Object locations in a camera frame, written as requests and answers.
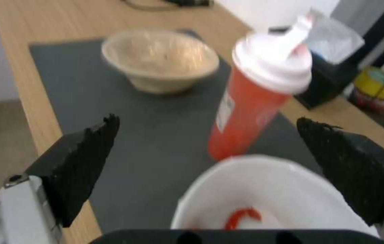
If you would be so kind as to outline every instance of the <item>red object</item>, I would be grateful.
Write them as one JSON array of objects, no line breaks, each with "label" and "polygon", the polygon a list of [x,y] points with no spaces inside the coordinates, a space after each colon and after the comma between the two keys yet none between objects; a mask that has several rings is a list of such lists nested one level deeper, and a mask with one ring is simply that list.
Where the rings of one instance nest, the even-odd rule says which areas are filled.
[{"label": "red object", "polygon": [[242,208],[236,210],[234,213],[232,213],[225,224],[226,230],[235,230],[237,229],[237,225],[239,225],[240,219],[244,218],[245,216],[249,216],[252,219],[255,219],[257,221],[261,221],[261,214],[255,210],[252,207],[248,208]]},{"label": "red object", "polygon": [[[220,113],[227,101],[227,93],[233,110],[223,124],[220,123]],[[276,93],[257,85],[234,67],[210,134],[210,155],[220,161],[245,153],[290,97],[290,94]]]}]

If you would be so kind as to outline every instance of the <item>wooden table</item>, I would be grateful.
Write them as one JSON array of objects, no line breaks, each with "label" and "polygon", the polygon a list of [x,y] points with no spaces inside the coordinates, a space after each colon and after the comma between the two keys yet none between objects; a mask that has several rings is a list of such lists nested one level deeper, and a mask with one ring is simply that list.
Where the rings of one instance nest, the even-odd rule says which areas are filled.
[{"label": "wooden table", "polygon": [[[142,12],[128,8],[120,0],[0,0],[0,37],[39,154],[62,132],[28,44],[105,37],[136,28],[193,29],[229,63],[236,40],[250,30],[219,5],[212,9]],[[291,99],[281,111],[292,123],[305,116],[367,135],[384,147],[384,128],[343,98],[314,111]],[[87,202],[73,225],[65,230],[65,238],[69,244],[82,244],[100,235]]]}]

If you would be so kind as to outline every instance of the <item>red sauce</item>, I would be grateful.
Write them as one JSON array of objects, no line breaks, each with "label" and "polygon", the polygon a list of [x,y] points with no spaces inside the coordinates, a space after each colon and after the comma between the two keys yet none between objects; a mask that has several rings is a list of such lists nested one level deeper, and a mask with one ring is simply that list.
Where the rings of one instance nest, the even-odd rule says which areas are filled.
[{"label": "red sauce", "polygon": [[237,229],[237,225],[239,225],[240,220],[246,216],[252,219],[255,219],[257,221],[261,221],[261,214],[257,210],[255,210],[253,207],[241,208],[231,213],[227,223],[225,224],[225,229],[226,230]]}]

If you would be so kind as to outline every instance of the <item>yellow tape roll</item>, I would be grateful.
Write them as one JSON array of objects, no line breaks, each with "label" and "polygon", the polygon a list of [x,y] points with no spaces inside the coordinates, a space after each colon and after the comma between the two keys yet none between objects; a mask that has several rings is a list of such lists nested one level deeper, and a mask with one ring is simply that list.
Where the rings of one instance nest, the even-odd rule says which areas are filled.
[{"label": "yellow tape roll", "polygon": [[[356,77],[354,84],[362,93],[374,97],[384,85],[384,71],[376,67],[364,68]],[[377,97],[384,99],[384,88]]]}]

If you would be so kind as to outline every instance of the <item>beige bowl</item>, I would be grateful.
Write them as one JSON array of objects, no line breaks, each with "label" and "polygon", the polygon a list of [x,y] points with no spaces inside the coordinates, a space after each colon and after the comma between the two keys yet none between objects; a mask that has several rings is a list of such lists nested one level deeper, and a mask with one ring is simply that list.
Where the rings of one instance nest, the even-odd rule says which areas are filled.
[{"label": "beige bowl", "polygon": [[147,93],[173,94],[191,88],[219,67],[216,52],[194,37],[170,31],[128,31],[102,44],[105,60]]}]

